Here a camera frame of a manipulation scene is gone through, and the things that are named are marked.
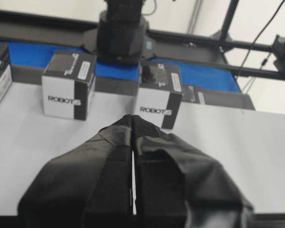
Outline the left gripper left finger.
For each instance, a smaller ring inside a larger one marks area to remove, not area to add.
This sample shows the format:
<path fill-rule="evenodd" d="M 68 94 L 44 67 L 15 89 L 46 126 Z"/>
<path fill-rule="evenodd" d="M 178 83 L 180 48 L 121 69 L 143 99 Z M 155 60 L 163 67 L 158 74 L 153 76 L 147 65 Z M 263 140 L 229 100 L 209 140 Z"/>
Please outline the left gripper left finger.
<path fill-rule="evenodd" d="M 125 228 L 132 214 L 132 117 L 48 161 L 18 205 L 25 228 Z"/>

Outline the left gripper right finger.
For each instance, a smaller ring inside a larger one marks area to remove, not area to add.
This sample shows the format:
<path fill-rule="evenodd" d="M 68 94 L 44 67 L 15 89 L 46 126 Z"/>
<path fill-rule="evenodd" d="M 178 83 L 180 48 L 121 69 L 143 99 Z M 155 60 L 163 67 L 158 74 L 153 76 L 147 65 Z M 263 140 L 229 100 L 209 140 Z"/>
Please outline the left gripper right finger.
<path fill-rule="evenodd" d="M 134 115 L 136 205 L 144 228 L 249 228 L 253 206 L 213 157 Z"/>

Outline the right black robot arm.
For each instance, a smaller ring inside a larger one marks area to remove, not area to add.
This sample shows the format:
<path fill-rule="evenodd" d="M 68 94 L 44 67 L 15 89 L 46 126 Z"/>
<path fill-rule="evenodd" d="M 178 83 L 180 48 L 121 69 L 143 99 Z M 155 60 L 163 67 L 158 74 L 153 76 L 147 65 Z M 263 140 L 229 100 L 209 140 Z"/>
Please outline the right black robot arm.
<path fill-rule="evenodd" d="M 136 65 L 143 52 L 146 20 L 142 0 L 107 0 L 99 18 L 97 55 L 109 64 Z"/>

